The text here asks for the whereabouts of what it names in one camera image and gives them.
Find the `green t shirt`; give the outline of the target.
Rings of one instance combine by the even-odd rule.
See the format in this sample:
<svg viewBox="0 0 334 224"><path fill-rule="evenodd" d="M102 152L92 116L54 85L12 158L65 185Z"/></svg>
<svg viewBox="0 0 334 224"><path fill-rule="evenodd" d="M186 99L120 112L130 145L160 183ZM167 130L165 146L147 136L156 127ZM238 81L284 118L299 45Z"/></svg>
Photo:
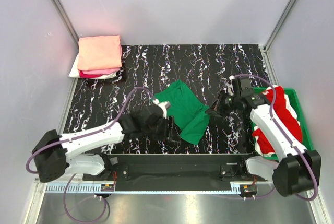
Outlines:
<svg viewBox="0 0 334 224"><path fill-rule="evenodd" d="M171 83L154 97L159 102L171 104L167 116L174 117L176 126L181 130L180 138L192 145L198 145L210 121L210 116L206 113L209 107L201 103L181 80Z"/></svg>

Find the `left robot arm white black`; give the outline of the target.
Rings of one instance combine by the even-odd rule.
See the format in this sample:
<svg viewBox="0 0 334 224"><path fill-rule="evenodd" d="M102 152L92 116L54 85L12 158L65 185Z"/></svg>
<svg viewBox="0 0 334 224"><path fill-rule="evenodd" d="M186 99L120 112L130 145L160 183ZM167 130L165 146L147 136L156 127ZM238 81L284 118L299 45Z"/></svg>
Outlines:
<svg viewBox="0 0 334 224"><path fill-rule="evenodd" d="M105 125L60 135L48 131L32 151L40 182L53 182L65 174L83 174L91 180L111 180L116 162L105 154L90 151L125 140L147 137L156 142L179 143L174 117L167 115L168 105L159 103L142 110L117 116Z"/></svg>

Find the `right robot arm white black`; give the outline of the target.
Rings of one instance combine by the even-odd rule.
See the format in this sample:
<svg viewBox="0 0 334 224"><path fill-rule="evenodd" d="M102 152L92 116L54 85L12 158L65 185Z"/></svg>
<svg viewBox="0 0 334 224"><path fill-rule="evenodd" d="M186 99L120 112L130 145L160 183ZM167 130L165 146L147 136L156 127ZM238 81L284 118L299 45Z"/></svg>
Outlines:
<svg viewBox="0 0 334 224"><path fill-rule="evenodd" d="M273 147L278 161L261 156L250 157L237 167L238 177L249 180L259 176L273 183L277 192L287 197L312 190L313 201L318 195L321 156L315 150L307 150L282 123L274 111L274 100L269 101L262 93L241 93L230 96L224 91L206 111L211 116L225 116L233 110L241 110L258 126Z"/></svg>

